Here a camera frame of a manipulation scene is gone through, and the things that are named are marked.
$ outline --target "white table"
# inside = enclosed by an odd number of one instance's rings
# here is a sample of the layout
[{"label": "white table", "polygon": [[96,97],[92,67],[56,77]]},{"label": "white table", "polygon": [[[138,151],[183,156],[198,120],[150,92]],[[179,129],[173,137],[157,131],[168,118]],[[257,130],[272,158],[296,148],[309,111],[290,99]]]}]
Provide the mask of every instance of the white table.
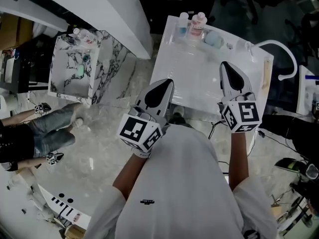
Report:
[{"label": "white table", "polygon": [[319,93],[319,86],[315,80],[306,80],[305,75],[314,75],[306,67],[299,67],[299,92],[296,113],[309,115],[312,111],[312,104],[315,92]]},{"label": "white table", "polygon": [[[224,38],[225,43],[221,49],[211,47],[202,41],[176,37],[177,21],[178,17],[167,18],[151,83],[166,78],[173,79],[173,104],[219,114],[217,103],[223,97],[219,66],[221,62],[228,61],[249,77],[259,113],[263,114],[270,85],[273,55],[261,48],[254,48],[252,58],[243,48],[245,40],[208,25],[206,29],[214,30]],[[229,49],[226,44],[232,45],[233,49]]]}]

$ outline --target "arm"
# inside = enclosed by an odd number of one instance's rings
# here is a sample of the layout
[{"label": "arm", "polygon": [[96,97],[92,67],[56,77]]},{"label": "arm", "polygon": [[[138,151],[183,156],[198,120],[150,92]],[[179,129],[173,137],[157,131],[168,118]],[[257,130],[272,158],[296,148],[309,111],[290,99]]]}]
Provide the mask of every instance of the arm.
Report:
[{"label": "arm", "polygon": [[231,134],[229,161],[229,186],[233,191],[239,183],[248,178],[248,158],[245,133]]},{"label": "arm", "polygon": [[18,169],[25,167],[33,167],[46,162],[46,157],[38,157],[32,159],[26,159],[18,162]]},{"label": "arm", "polygon": [[113,187],[122,192],[125,200],[128,199],[146,160],[147,158],[140,158],[133,154],[115,179]]},{"label": "arm", "polygon": [[33,114],[34,114],[34,110],[28,110],[25,112],[21,112],[17,115],[14,115],[12,117],[2,119],[1,122],[3,123],[4,126],[17,125]]}]

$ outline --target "blue jeans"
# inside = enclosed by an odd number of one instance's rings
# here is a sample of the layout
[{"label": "blue jeans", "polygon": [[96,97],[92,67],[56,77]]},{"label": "blue jeans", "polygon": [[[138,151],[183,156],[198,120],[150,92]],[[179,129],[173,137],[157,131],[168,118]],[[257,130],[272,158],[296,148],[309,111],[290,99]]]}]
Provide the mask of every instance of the blue jeans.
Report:
[{"label": "blue jeans", "polygon": [[33,132],[34,158],[47,156],[59,148],[74,144],[74,135],[62,128],[71,124],[73,113],[71,104],[27,124]]}]

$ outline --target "white t-shirt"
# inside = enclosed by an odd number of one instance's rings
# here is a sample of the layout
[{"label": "white t-shirt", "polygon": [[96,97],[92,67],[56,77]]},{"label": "white t-shirt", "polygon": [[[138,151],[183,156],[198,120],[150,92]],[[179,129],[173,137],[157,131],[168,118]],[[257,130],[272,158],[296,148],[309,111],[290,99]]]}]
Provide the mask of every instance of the white t-shirt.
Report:
[{"label": "white t-shirt", "polygon": [[258,179],[232,192],[211,142],[171,125],[145,163],[130,196],[109,187],[85,239],[274,239],[277,224]]}]

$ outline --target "white hose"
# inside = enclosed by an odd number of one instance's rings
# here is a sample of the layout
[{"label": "white hose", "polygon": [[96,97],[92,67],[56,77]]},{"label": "white hose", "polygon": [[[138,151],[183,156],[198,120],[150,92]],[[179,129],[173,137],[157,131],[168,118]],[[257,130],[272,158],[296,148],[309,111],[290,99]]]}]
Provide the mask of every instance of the white hose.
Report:
[{"label": "white hose", "polygon": [[267,41],[263,41],[263,42],[257,43],[255,45],[253,45],[251,48],[253,49],[254,47],[260,47],[260,46],[263,46],[263,45],[266,45],[266,44],[275,44],[275,45],[278,45],[278,46],[282,47],[288,53],[288,55],[291,57],[291,59],[293,61],[293,64],[294,64],[293,73],[292,74],[287,74],[287,75],[279,75],[278,76],[278,80],[282,81],[284,79],[289,79],[289,78],[294,77],[296,75],[296,73],[297,73],[297,62],[296,62],[296,59],[295,59],[294,55],[291,53],[291,51],[285,45],[283,45],[281,42],[278,42],[278,41],[275,41],[275,40],[267,40]]}]

